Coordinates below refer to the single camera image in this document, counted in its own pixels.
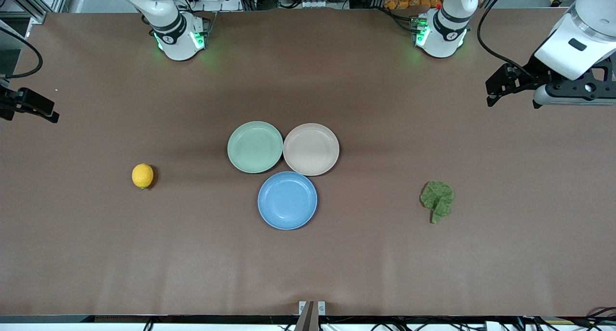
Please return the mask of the yellow lemon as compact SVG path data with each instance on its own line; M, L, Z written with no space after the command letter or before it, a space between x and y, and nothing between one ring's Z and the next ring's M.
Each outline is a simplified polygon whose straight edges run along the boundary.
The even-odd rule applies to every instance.
M154 181L154 169L148 164L138 164L132 169L131 179L134 186L145 190Z

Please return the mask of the pale beige plate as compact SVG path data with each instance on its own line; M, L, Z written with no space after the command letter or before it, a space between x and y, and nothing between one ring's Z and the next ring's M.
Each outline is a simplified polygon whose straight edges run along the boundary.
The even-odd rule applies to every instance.
M328 173L337 164L339 156L340 145L336 134L321 124L301 124L284 138L284 162L301 175Z

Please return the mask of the blue plate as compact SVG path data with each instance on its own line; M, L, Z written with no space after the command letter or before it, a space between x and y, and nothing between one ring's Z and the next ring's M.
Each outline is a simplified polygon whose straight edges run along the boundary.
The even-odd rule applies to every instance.
M293 171L272 175L257 195L260 217L278 230L295 230L306 225L317 212L318 202L313 182Z

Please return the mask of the mint green plate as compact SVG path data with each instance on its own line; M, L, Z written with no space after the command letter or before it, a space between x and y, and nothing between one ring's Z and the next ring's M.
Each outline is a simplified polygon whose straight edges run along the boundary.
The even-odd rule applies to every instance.
M231 134L227 156L242 172L257 174L270 170L283 155L283 137L265 121L249 121Z

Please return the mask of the green lettuce leaf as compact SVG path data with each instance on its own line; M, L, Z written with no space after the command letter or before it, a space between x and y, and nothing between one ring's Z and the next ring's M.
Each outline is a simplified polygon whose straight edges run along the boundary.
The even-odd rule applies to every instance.
M453 188L443 181L430 180L420 195L422 206L430 211L430 223L437 224L440 219L450 215L455 200Z

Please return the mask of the metal table edge bracket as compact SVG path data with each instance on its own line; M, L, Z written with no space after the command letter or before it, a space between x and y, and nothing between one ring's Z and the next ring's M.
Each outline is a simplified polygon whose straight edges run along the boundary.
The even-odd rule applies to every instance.
M321 317L326 316L326 302L298 302L299 317L293 331L322 331Z

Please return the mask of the aluminium frame profile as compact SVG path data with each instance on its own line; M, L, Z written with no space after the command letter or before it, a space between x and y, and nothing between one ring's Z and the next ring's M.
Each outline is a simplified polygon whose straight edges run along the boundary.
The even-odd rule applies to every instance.
M0 19L29 19L44 22L49 13L62 13L69 0L0 0Z

